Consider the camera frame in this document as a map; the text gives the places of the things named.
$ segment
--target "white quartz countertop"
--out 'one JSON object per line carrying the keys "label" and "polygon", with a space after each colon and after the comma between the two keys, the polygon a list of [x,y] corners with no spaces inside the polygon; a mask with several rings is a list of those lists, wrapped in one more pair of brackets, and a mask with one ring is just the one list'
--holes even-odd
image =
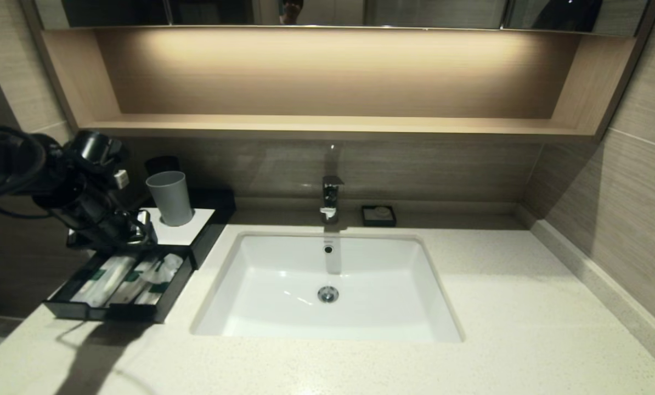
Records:
{"label": "white quartz countertop", "polygon": [[430,252],[463,343],[195,336],[241,233],[228,225],[164,325],[57,320],[39,307],[0,347],[0,394],[655,393],[655,360],[527,230],[348,228]]}

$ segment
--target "white sink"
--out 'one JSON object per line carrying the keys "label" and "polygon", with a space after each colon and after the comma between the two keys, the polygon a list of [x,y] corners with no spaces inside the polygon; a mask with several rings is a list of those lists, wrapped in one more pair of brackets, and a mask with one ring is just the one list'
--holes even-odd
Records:
{"label": "white sink", "polygon": [[417,240],[245,235],[218,280],[196,335],[461,342]]}

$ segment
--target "gray cup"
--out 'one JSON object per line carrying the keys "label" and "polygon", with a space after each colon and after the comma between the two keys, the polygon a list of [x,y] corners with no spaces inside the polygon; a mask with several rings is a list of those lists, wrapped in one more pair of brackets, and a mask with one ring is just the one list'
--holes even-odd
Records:
{"label": "gray cup", "polygon": [[184,173],[157,173],[147,178],[146,184],[166,225],[180,227],[189,223],[194,213],[189,204],[187,176]]}

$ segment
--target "chrome faucet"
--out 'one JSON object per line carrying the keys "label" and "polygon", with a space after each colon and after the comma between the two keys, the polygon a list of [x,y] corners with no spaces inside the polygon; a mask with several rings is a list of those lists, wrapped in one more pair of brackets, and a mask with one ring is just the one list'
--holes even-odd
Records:
{"label": "chrome faucet", "polygon": [[337,223],[337,192],[344,184],[338,176],[323,177],[323,207],[320,208],[323,223]]}

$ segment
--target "black cable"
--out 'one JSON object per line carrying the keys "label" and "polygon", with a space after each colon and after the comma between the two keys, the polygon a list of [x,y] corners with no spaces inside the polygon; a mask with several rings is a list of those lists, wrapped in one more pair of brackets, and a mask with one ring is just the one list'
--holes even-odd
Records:
{"label": "black cable", "polygon": [[15,178],[11,182],[7,182],[0,186],[0,196],[8,195],[10,193],[17,192],[24,187],[27,187],[30,183],[36,180],[37,175],[39,175],[40,170],[44,167],[45,163],[45,152],[44,147],[37,142],[31,135],[21,132],[20,130],[15,130],[14,128],[0,126],[0,132],[10,133],[16,137],[22,138],[27,142],[31,143],[32,149],[35,150],[35,164],[27,170],[23,175]]}
{"label": "black cable", "polygon": [[45,218],[52,217],[51,213],[47,213],[46,215],[25,215],[24,213],[9,212],[8,210],[5,210],[1,206],[0,206],[0,213],[8,217],[17,218],[17,219],[45,219]]}

